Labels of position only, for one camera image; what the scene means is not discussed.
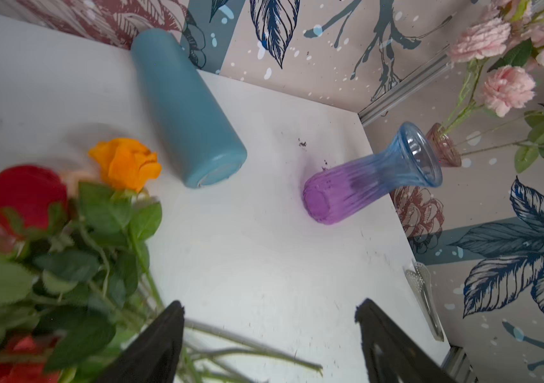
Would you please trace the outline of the pink carnation bunch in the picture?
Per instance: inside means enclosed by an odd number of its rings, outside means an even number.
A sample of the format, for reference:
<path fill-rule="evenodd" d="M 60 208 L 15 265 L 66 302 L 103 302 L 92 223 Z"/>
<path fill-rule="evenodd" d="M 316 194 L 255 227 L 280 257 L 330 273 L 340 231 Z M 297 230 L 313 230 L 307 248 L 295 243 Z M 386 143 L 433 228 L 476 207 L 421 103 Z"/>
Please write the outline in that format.
<path fill-rule="evenodd" d="M 439 133 L 449 134 L 473 113 L 485 110 L 504 118 L 513 109 L 523 109 L 535 97 L 536 81 L 524 68 L 505 65 L 489 73 L 480 82 L 483 64 L 468 71 L 458 96 L 456 108 Z"/>
<path fill-rule="evenodd" d="M 532 70 L 544 68 L 544 10 L 534 11 L 531 1 L 491 1 L 447 56 L 452 65 L 466 65 L 463 82 L 476 64 L 484 65 L 481 83 L 505 65 L 532 75 Z"/>

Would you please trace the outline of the dark red carnation stem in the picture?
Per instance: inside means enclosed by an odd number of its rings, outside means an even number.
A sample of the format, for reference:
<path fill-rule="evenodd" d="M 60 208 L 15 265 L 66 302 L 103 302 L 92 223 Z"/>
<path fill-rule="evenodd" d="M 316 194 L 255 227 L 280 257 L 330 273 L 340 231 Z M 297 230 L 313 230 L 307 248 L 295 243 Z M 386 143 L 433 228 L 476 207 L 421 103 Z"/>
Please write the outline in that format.
<path fill-rule="evenodd" d="M 46 358 L 55 349 L 59 338 L 14 337 L 0 353 L 0 382 L 57 383 L 61 372 L 46 372 Z"/>

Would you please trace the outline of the teal ceramic vase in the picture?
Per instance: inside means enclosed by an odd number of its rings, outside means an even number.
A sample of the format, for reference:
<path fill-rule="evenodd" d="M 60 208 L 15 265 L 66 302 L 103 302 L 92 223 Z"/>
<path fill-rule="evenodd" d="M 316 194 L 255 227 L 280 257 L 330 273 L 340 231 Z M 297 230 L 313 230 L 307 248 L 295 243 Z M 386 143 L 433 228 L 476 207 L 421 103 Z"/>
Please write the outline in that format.
<path fill-rule="evenodd" d="M 188 188 L 203 188 L 238 172 L 247 150 L 175 37 L 140 33 L 131 46 L 140 89 L 171 164 Z"/>

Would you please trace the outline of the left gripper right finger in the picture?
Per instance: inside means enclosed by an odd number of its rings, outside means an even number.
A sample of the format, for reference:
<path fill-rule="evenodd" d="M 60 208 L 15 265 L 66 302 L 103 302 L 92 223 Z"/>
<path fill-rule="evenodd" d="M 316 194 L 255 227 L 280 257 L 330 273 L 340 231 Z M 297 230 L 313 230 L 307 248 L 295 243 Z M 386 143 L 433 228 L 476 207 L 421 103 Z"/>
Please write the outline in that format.
<path fill-rule="evenodd" d="M 453 381 L 371 299 L 356 308 L 355 322 L 370 383 Z"/>

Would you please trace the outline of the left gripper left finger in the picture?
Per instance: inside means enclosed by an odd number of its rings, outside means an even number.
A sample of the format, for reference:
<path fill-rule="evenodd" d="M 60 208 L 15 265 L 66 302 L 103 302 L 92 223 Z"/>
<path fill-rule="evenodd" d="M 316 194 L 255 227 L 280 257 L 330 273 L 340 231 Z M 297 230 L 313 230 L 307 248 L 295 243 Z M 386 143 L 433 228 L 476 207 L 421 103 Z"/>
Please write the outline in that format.
<path fill-rule="evenodd" d="M 98 383 L 172 383 L 178 370 L 185 311 L 173 301 L 97 378 Z"/>

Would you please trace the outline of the pink grey glass vase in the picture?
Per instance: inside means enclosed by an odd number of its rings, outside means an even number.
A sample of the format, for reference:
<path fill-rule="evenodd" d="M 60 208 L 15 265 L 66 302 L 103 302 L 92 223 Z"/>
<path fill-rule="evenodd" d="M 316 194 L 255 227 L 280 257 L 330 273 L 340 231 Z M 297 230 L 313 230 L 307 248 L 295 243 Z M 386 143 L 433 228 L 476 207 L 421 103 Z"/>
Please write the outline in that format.
<path fill-rule="evenodd" d="M 458 153 L 452 139 L 444 134 L 440 123 L 436 123 L 431 127 L 426 134 L 426 138 L 441 167 L 459 168 L 461 166 L 460 153 Z"/>

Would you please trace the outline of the orange artificial rose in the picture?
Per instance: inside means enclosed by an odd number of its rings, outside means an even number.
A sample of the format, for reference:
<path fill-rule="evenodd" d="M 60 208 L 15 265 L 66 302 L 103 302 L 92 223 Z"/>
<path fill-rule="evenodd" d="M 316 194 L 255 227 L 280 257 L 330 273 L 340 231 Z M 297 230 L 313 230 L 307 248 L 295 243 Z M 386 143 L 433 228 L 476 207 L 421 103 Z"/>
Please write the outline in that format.
<path fill-rule="evenodd" d="M 88 154 L 98 164 L 102 180 L 118 190 L 141 192 L 163 170 L 157 153 L 131 138 L 101 141 Z"/>

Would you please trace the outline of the blue purple glass vase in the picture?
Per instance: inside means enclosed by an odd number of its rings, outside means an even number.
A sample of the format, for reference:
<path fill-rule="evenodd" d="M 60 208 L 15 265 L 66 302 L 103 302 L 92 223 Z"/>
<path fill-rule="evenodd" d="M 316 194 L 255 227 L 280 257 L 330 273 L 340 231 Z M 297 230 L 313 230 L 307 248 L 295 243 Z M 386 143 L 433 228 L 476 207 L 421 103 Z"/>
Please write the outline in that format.
<path fill-rule="evenodd" d="M 441 165 L 423 132 L 405 122 L 385 151 L 310 177 L 302 202 L 311 218 L 332 225 L 402 187 L 442 185 Z"/>

